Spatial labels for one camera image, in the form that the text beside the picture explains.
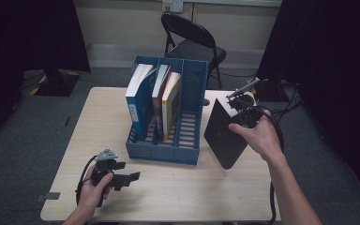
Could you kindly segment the black book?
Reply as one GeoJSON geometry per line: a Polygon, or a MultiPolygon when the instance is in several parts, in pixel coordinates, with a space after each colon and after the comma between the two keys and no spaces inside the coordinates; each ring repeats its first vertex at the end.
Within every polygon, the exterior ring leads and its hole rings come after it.
{"type": "Polygon", "coordinates": [[[242,136],[229,129],[229,124],[242,126],[237,111],[230,107],[228,99],[217,98],[204,132],[204,138],[225,170],[229,170],[234,165],[248,146],[242,136]]]}

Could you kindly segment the red book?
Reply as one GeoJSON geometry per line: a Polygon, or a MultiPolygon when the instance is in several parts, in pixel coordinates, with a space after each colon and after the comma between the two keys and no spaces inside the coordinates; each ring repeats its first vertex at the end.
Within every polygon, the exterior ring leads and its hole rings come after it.
{"type": "Polygon", "coordinates": [[[163,140],[162,96],[166,87],[167,78],[170,74],[170,68],[169,65],[159,66],[155,86],[152,92],[155,113],[155,131],[159,141],[163,140]]]}

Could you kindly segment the blue plastic file rack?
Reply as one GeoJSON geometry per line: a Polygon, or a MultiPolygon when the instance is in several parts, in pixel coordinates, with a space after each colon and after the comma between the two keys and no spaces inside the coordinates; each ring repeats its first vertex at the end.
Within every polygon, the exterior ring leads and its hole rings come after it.
{"type": "Polygon", "coordinates": [[[126,142],[128,155],[137,159],[195,165],[200,153],[200,128],[207,81],[207,63],[138,55],[132,65],[132,72],[138,64],[153,65],[156,76],[160,65],[169,65],[170,71],[181,74],[179,109],[167,140],[157,139],[154,107],[144,141],[137,139],[135,130],[131,126],[126,142]]]}

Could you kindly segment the blue book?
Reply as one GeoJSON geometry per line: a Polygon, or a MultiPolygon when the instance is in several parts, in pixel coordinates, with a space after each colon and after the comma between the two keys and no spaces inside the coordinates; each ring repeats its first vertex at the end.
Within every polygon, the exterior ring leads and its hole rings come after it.
{"type": "Polygon", "coordinates": [[[126,100],[139,141],[144,141],[147,136],[152,114],[152,91],[156,81],[156,69],[153,65],[138,64],[127,86],[126,100]]]}

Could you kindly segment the black curtain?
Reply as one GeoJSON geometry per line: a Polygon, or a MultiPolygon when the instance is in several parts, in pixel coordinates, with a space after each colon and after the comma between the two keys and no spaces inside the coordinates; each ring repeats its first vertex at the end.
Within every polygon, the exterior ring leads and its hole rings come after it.
{"type": "Polygon", "coordinates": [[[74,0],[0,0],[0,126],[34,69],[90,70],[74,0]]]}
{"type": "Polygon", "coordinates": [[[298,84],[360,181],[360,0],[282,0],[258,76],[298,84]]]}

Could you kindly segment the white wall socket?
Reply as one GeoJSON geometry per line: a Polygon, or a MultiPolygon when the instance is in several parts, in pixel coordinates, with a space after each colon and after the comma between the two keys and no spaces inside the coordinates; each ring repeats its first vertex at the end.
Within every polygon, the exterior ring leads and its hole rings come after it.
{"type": "Polygon", "coordinates": [[[182,13],[184,3],[181,0],[162,0],[162,10],[164,12],[182,13]]]}

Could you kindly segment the yellow book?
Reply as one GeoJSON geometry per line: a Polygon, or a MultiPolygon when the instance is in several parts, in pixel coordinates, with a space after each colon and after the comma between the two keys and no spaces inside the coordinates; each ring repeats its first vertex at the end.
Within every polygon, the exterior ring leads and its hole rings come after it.
{"type": "Polygon", "coordinates": [[[172,72],[162,96],[162,119],[163,119],[163,139],[169,138],[173,127],[173,109],[178,103],[179,85],[181,82],[181,74],[172,72]]]}

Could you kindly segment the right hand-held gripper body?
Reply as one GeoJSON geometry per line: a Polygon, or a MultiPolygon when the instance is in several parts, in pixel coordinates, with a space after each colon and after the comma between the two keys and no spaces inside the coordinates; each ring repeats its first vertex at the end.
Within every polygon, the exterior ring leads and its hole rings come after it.
{"type": "Polygon", "coordinates": [[[242,126],[247,128],[254,128],[263,113],[256,107],[256,100],[254,96],[249,93],[249,90],[259,82],[258,78],[252,82],[237,88],[233,93],[227,96],[228,104],[232,109],[237,111],[237,116],[242,126]]]}

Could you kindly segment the black stand base striped tape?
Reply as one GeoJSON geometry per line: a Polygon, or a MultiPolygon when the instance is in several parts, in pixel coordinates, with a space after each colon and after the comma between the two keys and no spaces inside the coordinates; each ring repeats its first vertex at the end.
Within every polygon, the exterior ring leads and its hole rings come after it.
{"type": "Polygon", "coordinates": [[[269,80],[258,81],[252,88],[252,93],[260,102],[288,102],[289,98],[284,89],[269,80]]]}
{"type": "Polygon", "coordinates": [[[76,71],[44,69],[42,79],[31,91],[35,96],[69,97],[81,74],[76,71]]]}

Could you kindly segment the person's left hand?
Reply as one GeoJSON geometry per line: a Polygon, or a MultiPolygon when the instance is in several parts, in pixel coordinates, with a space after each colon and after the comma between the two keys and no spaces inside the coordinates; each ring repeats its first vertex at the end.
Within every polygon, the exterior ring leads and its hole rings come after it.
{"type": "Polygon", "coordinates": [[[91,218],[98,204],[100,198],[106,200],[111,192],[108,184],[113,179],[111,172],[107,173],[96,185],[91,179],[93,168],[90,168],[82,181],[81,197],[79,199],[76,211],[84,218],[91,218]]]}

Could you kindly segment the black folding chair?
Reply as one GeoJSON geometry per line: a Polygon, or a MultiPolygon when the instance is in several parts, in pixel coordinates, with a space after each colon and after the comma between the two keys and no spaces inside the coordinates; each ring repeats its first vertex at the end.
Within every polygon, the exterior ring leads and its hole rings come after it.
{"type": "Polygon", "coordinates": [[[209,78],[217,79],[222,88],[219,65],[227,52],[220,48],[210,32],[202,25],[173,13],[164,13],[161,23],[166,32],[166,57],[208,62],[209,78]]]}

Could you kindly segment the person's right hand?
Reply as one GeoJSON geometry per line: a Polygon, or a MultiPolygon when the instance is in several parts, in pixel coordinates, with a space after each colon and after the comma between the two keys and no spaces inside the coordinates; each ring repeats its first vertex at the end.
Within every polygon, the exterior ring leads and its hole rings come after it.
{"type": "Polygon", "coordinates": [[[229,124],[229,129],[242,136],[251,148],[268,164],[279,163],[285,159],[281,151],[278,135],[266,115],[263,115],[254,128],[229,124]]]}

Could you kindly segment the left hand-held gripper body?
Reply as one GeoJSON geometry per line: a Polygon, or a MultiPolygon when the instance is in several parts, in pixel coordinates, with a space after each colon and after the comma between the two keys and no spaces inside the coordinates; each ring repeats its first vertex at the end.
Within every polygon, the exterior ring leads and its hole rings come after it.
{"type": "Polygon", "coordinates": [[[118,156],[110,149],[107,148],[99,153],[95,158],[95,169],[92,171],[91,179],[96,185],[99,181],[116,165],[118,156]]]}

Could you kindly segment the grey tape strip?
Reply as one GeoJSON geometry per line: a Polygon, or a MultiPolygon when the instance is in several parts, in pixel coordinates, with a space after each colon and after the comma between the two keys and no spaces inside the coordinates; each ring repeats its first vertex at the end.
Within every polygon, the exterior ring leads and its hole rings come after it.
{"type": "Polygon", "coordinates": [[[36,201],[44,203],[46,200],[58,200],[60,197],[60,192],[47,192],[45,194],[40,194],[37,196],[36,201]]]}

